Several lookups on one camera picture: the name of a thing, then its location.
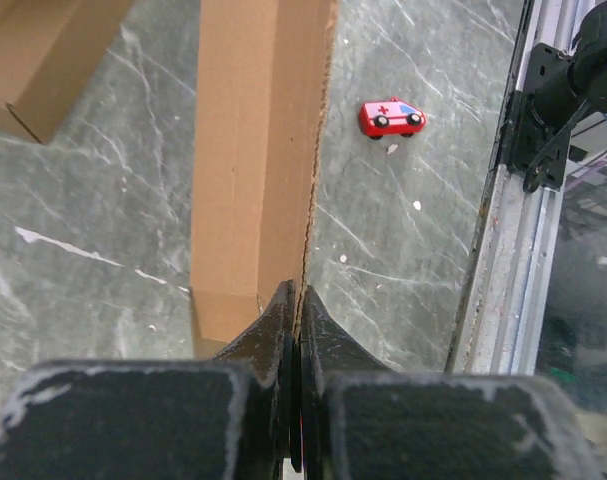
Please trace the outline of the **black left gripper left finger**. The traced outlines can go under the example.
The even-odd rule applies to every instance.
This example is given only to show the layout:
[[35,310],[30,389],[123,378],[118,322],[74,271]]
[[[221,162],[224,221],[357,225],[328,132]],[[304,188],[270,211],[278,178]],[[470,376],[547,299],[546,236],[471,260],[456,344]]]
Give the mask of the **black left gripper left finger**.
[[278,479],[298,457],[296,292],[206,360],[55,360],[0,412],[0,479]]

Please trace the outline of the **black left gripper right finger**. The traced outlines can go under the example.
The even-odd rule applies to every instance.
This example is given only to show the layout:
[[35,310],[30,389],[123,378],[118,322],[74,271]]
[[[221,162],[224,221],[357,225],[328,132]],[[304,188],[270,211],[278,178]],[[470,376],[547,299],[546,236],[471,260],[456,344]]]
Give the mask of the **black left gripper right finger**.
[[309,479],[598,479],[572,404],[536,376],[401,373],[308,289],[301,416]]

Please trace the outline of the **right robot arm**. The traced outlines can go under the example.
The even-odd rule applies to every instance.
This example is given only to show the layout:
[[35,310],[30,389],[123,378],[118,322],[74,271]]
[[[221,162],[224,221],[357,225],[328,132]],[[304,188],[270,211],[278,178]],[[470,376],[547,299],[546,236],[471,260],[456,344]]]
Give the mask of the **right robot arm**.
[[523,89],[533,121],[556,131],[607,113],[607,1],[583,18],[567,55],[545,43],[531,53]]

